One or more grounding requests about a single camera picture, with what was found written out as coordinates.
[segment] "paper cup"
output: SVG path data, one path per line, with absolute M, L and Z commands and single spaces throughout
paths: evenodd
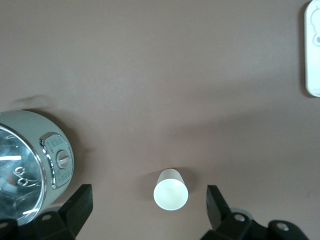
M 182 208 L 188 200 L 188 195 L 188 189 L 180 173 L 172 168 L 160 174 L 153 191 L 156 204 L 168 211 Z

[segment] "chrome trim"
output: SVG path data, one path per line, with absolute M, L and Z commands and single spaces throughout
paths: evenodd
M 37 153 L 36 149 L 32 146 L 32 144 L 24 136 L 22 136 L 19 132 L 17 132 L 13 128 L 11 128 L 8 125 L 3 124 L 1 122 L 0 122 L 0 129 L 7 131 L 10 134 L 13 134 L 16 138 L 18 138 L 28 148 L 28 150 L 31 152 L 33 157 L 37 160 L 36 162 L 37 162 L 39 170 L 40 170 L 41 185 L 42 185 L 40 196 L 39 196 L 39 198 L 33 208 L 33 209 L 37 209 L 37 212 L 35 214 L 35 215 L 37 215 L 40 208 L 44 204 L 46 197 L 47 197 L 47 175 L 46 175 L 45 166 L 44 166 L 43 162 L 41 161 L 41 158 L 40 158 L 39 154 Z M 29 223 L 32 219 L 33 219 L 33 217 L 30 218 L 25 223 Z

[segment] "button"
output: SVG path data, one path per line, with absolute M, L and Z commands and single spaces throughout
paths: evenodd
M 56 154 L 56 163 L 60 169 L 65 169 L 71 160 L 71 156 L 65 150 L 61 150 Z

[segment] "white plastic device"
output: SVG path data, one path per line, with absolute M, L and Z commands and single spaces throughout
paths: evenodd
M 320 97 L 320 0 L 313 0 L 304 13 L 305 86 Z

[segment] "rice cooker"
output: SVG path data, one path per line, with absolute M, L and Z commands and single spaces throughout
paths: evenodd
M 70 143 L 49 119 L 26 110 L 0 113 L 0 219 L 30 222 L 67 188 Z

